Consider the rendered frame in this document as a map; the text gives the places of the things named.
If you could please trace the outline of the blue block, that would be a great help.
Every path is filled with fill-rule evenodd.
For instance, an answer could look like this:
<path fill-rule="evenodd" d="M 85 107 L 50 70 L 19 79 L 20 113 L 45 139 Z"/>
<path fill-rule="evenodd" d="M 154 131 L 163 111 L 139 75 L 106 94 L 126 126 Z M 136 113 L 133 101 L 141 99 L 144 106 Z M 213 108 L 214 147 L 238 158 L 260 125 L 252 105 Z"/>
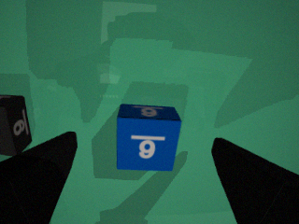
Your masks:
<path fill-rule="evenodd" d="M 182 120 L 174 107 L 120 104 L 117 169 L 172 172 Z"/>

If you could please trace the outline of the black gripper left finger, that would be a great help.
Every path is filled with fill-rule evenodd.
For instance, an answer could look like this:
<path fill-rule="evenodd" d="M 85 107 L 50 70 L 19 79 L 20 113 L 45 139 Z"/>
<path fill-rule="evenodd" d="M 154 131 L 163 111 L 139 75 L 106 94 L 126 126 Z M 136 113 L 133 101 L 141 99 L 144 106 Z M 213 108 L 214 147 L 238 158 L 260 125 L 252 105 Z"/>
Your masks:
<path fill-rule="evenodd" d="M 0 224 L 49 224 L 76 149 L 68 131 L 0 161 Z"/>

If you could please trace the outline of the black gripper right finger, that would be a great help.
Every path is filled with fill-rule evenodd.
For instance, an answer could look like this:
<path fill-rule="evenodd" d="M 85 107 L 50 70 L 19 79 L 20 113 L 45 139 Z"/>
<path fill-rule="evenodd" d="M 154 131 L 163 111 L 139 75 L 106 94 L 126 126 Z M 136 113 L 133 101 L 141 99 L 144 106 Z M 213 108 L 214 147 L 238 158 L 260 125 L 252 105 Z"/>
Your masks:
<path fill-rule="evenodd" d="M 213 161 L 238 224 L 299 224 L 299 175 L 214 138 Z"/>

